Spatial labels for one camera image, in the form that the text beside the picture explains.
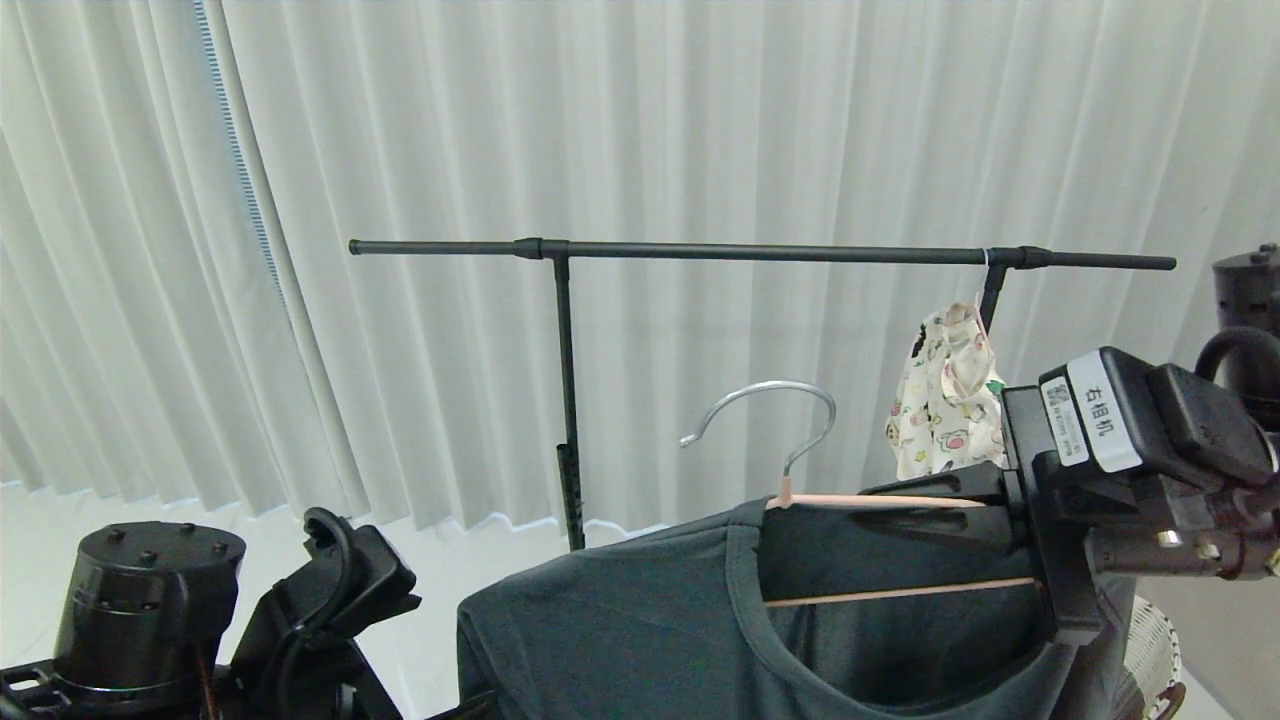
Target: cartoon print garment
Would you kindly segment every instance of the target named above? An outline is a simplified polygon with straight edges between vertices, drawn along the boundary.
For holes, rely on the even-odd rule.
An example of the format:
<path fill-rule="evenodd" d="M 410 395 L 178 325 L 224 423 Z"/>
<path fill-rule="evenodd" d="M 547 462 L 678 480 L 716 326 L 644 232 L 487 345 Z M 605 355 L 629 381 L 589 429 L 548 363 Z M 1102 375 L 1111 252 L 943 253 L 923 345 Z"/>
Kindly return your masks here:
<path fill-rule="evenodd" d="M 884 434 L 897 479 L 1005 462 L 996 355 L 973 305 L 929 315 L 911 347 Z"/>

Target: qr code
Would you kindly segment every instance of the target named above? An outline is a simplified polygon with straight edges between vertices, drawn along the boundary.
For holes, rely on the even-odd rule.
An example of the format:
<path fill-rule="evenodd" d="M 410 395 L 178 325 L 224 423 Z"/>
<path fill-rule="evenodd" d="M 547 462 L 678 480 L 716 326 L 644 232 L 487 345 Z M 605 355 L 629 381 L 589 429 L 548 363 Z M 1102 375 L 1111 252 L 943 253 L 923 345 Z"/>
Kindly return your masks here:
<path fill-rule="evenodd" d="M 1066 383 L 1046 387 L 1044 396 L 1050 405 L 1062 405 L 1071 401 L 1071 391 L 1066 388 Z"/>

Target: t-shirt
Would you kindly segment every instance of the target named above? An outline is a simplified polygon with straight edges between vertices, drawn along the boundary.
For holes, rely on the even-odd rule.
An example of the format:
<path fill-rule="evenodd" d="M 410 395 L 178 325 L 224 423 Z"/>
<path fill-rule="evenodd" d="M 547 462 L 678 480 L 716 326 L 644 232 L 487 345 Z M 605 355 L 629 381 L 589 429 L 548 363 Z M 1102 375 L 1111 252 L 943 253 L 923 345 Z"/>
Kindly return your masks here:
<path fill-rule="evenodd" d="M 458 606 L 463 698 L 502 717 L 1108 720 L 1134 583 L 1100 583 L 1084 648 L 1038 639 L 1033 585 L 765 607 L 1030 574 L 765 498 L 512 575 Z"/>

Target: clothes rack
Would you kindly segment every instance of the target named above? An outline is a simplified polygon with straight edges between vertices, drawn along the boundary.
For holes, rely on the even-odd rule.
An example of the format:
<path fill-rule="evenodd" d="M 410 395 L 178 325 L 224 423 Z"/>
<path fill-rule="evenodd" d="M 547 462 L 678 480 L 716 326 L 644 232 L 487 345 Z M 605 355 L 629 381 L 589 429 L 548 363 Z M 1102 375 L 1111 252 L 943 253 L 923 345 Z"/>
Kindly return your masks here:
<path fill-rule="evenodd" d="M 945 247 L 849 247 L 813 245 L 718 245 L 667 242 L 573 242 L 527 237 L 513 242 L 410 242 L 352 240 L 352 255 L 513 255 L 527 260 L 550 260 L 556 279 L 556 316 L 559 327 L 561 392 L 564 402 L 564 442 L 556 446 L 559 464 L 564 525 L 571 551 L 586 547 L 582 525 L 582 477 L 579 466 L 577 392 L 573 374 L 573 327 L 570 302 L 570 258 L 614 258 L 646 260 L 753 260 L 791 263 L 881 263 L 910 265 L 986 265 L 979 314 L 991 328 L 996 302 L 1009 270 L 1037 268 L 1112 268 L 1172 270 L 1176 260 L 1155 255 L 1057 252 L 1034 246 L 945 249 Z"/>

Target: neckline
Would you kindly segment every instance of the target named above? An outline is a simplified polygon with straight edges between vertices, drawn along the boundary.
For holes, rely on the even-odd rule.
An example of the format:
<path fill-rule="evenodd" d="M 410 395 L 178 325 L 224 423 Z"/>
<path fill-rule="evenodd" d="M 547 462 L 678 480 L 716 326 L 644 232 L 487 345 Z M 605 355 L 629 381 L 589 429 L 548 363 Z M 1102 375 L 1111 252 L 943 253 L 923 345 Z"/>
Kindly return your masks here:
<path fill-rule="evenodd" d="M 861 702 L 850 697 L 833 687 L 827 680 L 818 676 L 804 662 L 800 661 L 778 637 L 769 619 L 768 609 L 764 605 L 764 596 L 760 592 L 759 568 L 756 565 L 756 548 L 760 541 L 760 527 L 764 523 L 765 502 L 768 497 L 753 500 L 736 507 L 728 520 L 728 537 L 724 552 L 724 580 L 728 589 L 730 601 L 733 606 L 733 615 L 737 619 L 739 632 L 746 639 L 751 652 L 769 670 L 777 674 L 788 685 L 810 694 L 837 708 L 841 712 L 860 712 L 867 720 L 927 720 L 929 717 L 959 717 L 965 710 L 965 705 L 984 697 L 1005 680 L 1012 679 L 1038 664 L 1048 652 L 1050 644 L 1044 643 L 1038 651 L 1028 652 L 1014 661 L 997 678 L 988 678 L 979 683 L 983 692 L 970 696 L 959 703 L 941 706 L 937 702 L 923 706 L 906 706 L 900 708 L 884 707 L 881 705 Z"/>

